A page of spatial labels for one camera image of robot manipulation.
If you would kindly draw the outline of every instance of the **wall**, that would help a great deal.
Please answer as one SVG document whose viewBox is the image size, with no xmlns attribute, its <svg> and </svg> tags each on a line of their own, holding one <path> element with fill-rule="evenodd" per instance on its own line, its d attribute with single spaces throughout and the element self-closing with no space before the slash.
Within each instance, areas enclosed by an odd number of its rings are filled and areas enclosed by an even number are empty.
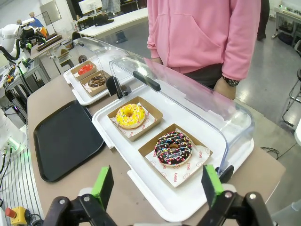
<svg viewBox="0 0 301 226">
<path fill-rule="evenodd" d="M 29 13 L 34 12 L 35 15 L 41 13 L 40 5 L 50 2 L 51 0 L 9 0 L 8 3 L 0 5 L 0 28 L 15 24 L 18 19 L 29 19 Z M 57 7 L 60 11 L 62 19 L 53 23 L 57 31 L 64 31 L 68 34 L 72 33 L 72 16 L 66 0 L 56 0 Z M 42 15 L 38 19 L 45 24 Z M 47 26 L 49 33 L 52 33 L 52 26 Z"/>
<path fill-rule="evenodd" d="M 50 2 L 51 0 L 40 0 L 41 4 L 46 4 Z M 58 10 L 60 11 L 62 19 L 53 22 L 53 26 L 55 27 L 56 31 L 66 32 L 66 33 L 72 33 L 72 16 L 67 4 L 66 0 L 56 0 L 56 4 L 58 7 Z"/>
</svg>

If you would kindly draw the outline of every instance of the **yellow frosted donut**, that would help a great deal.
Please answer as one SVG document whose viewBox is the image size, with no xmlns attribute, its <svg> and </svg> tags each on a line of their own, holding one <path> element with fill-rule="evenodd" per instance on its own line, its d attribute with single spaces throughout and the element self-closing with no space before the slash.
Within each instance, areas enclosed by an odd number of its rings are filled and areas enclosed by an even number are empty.
<svg viewBox="0 0 301 226">
<path fill-rule="evenodd" d="M 140 126 L 145 119 L 144 109 L 136 104 L 125 105 L 116 115 L 117 123 L 125 129 L 133 129 Z"/>
</svg>

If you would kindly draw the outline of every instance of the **white tray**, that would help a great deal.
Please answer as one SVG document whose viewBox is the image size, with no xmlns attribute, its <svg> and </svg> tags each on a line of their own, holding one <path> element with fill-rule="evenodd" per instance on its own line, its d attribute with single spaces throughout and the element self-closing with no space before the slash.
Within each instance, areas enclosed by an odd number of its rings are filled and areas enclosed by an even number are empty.
<svg viewBox="0 0 301 226">
<path fill-rule="evenodd" d="M 98 70 L 105 70 L 109 75 L 112 76 L 109 61 L 113 58 L 114 58 L 114 56 L 108 56 L 108 54 L 102 54 L 101 56 L 99 56 L 99 60 L 101 61 L 102 67 L 100 67 L 100 65 L 99 65 L 97 56 L 94 56 L 94 57 L 90 58 L 89 60 L 92 61 L 97 66 Z M 86 92 L 86 90 L 83 88 L 81 83 L 79 81 L 77 81 L 76 78 L 73 76 L 73 74 L 71 73 L 71 69 L 67 70 L 63 74 L 63 76 L 64 76 L 66 82 L 73 86 L 72 92 L 81 105 L 90 105 L 90 104 L 94 103 L 95 101 L 101 99 L 102 97 L 109 95 L 108 89 L 105 89 L 104 91 L 98 93 L 94 97 L 91 97 Z M 114 71 L 115 71 L 116 75 L 118 76 L 120 84 L 123 84 L 123 83 L 128 82 L 129 80 L 133 79 L 132 76 L 128 76 L 128 74 L 126 72 L 124 72 L 123 70 L 118 70 L 118 68 L 116 68 L 116 69 L 114 69 Z"/>
<path fill-rule="evenodd" d="M 173 94 L 183 96 L 183 93 L 178 94 L 174 92 Z M 144 98 L 158 108 L 163 113 L 163 120 L 148 133 L 131 142 L 118 131 L 107 114 L 136 96 Z M 163 129 L 176 123 L 213 151 L 213 155 L 207 161 L 207 164 L 213 164 L 214 167 L 218 167 L 226 146 L 226 142 L 219 131 L 192 115 L 161 92 L 155 92 L 144 85 L 133 90 L 129 96 L 116 100 L 99 110 L 93 116 L 92 123 L 103 137 L 107 146 L 109 148 L 116 147 L 132 169 L 128 172 L 128 175 L 163 219 L 170 222 L 184 221 L 206 203 L 206 196 L 201 184 L 201 169 L 185 183 L 173 188 L 168 181 L 156 172 L 154 167 L 148 164 L 147 160 L 140 155 L 138 149 Z M 231 130 L 229 129 L 223 135 L 231 137 Z M 253 140 L 249 140 L 241 145 L 228 159 L 235 170 L 249 156 L 253 147 Z"/>
</svg>

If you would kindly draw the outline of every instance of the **black handle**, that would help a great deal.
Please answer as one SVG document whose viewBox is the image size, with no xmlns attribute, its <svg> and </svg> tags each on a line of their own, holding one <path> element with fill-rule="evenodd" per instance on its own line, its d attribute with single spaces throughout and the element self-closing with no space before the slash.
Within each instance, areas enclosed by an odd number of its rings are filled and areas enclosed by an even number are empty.
<svg viewBox="0 0 301 226">
<path fill-rule="evenodd" d="M 150 86 L 155 91 L 160 91 L 161 90 L 160 84 L 155 82 L 153 79 L 139 73 L 138 71 L 134 71 L 133 75 L 134 75 L 135 78 L 139 79 L 141 82 L 143 82 L 146 85 Z"/>
</svg>

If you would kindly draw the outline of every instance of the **wristwatch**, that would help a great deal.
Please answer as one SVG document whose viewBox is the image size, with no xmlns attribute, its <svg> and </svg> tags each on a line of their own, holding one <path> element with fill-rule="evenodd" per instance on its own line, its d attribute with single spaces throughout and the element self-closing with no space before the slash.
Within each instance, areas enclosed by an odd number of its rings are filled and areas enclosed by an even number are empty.
<svg viewBox="0 0 301 226">
<path fill-rule="evenodd" d="M 228 79 L 224 76 L 222 76 L 222 78 L 226 81 L 226 83 L 231 86 L 231 87 L 234 87 L 234 86 L 237 86 L 240 82 L 240 80 L 233 80 L 233 79 Z"/>
</svg>

